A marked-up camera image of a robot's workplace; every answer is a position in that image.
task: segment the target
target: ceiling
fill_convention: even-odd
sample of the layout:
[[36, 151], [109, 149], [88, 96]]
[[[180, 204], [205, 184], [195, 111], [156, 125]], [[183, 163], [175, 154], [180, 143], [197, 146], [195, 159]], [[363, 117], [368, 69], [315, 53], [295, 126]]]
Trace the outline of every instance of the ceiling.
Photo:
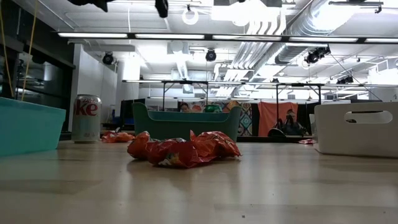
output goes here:
[[[34, 10], [33, 1], [14, 0], [24, 9], [32, 12]], [[384, 2], [394, 2], [394, 0], [384, 0]], [[286, 9], [286, 20], [289, 23], [301, 8], [309, 0], [295, 0], [295, 7]], [[67, 0], [39, 0], [38, 18], [58, 31], [74, 32], [165, 32], [165, 33], [204, 33], [204, 34], [245, 34], [248, 26], [236, 26], [231, 21], [214, 21], [211, 19], [211, 8], [213, 0], [202, 1], [198, 9], [199, 20], [195, 25], [187, 25], [182, 21], [182, 12], [185, 6], [170, 6], [169, 16], [162, 19], [151, 4], [108, 4], [109, 12], [105, 13], [93, 5], [75, 6]], [[375, 8], [358, 9], [357, 12], [342, 26], [337, 28], [331, 35], [338, 36], [398, 36], [398, 8], [389, 4], [381, 13], [375, 14]], [[91, 40], [90, 45], [134, 45], [145, 63], [141, 65], [141, 73], [149, 77], [154, 74], [170, 74], [176, 69], [176, 63], [167, 60], [167, 42], [162, 40]], [[239, 42], [205, 42], [188, 41], [189, 46], [200, 46], [214, 48], [220, 58], [225, 62], [234, 59], [241, 43]], [[382, 57], [398, 57], [398, 46], [394, 45], [350, 45], [350, 44], [330, 44], [332, 55], [319, 61], [309, 70], [300, 65], [285, 67], [281, 72], [284, 78], [291, 78], [291, 82], [304, 81], [308, 77], [310, 80], [328, 80], [331, 76], [339, 74], [346, 69], [359, 66], [364, 67], [364, 63], [374, 62]], [[188, 70], [208, 70], [213, 71], [216, 63], [206, 62], [205, 52], [195, 52], [196, 55], [187, 61]], [[123, 58], [125, 53], [118, 54]], [[366, 79], [367, 69], [356, 70], [354, 75], [360, 79]]]

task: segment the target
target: colorful tapestry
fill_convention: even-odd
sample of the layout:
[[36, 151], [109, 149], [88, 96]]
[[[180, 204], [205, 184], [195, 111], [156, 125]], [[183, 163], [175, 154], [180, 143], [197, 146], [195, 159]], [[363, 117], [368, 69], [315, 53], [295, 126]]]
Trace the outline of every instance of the colorful tapestry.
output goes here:
[[[234, 106], [242, 107], [238, 136], [252, 136], [252, 109], [250, 103], [239, 103], [237, 101], [209, 101], [208, 104], [220, 105], [225, 113], [228, 113]], [[189, 102], [187, 105], [193, 112], [202, 112], [205, 109], [206, 101]]]

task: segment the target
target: diet coke can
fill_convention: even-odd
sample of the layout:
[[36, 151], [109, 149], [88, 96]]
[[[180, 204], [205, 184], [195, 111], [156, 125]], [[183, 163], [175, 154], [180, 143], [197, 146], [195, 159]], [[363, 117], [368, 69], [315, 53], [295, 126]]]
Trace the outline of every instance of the diet coke can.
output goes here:
[[78, 95], [73, 104], [72, 140], [96, 142], [100, 140], [101, 99], [94, 95]]

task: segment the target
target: wooden floor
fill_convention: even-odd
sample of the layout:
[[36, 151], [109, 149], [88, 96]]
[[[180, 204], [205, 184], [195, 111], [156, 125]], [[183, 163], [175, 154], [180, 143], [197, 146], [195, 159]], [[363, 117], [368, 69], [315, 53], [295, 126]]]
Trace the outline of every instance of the wooden floor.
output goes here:
[[0, 159], [0, 223], [398, 223], [398, 160], [239, 143], [187, 170], [134, 161], [127, 144]]

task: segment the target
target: green plastic bin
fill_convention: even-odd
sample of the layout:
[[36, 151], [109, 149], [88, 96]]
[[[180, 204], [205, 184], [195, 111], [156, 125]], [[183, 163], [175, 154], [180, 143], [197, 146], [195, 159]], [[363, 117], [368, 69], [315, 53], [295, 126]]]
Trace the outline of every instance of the green plastic bin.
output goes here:
[[221, 131], [236, 142], [241, 107], [229, 113], [182, 113], [148, 111], [142, 103], [133, 104], [136, 134], [148, 131], [155, 139], [190, 139], [190, 130], [196, 135], [205, 131]]
[[0, 156], [54, 150], [65, 110], [0, 97]]

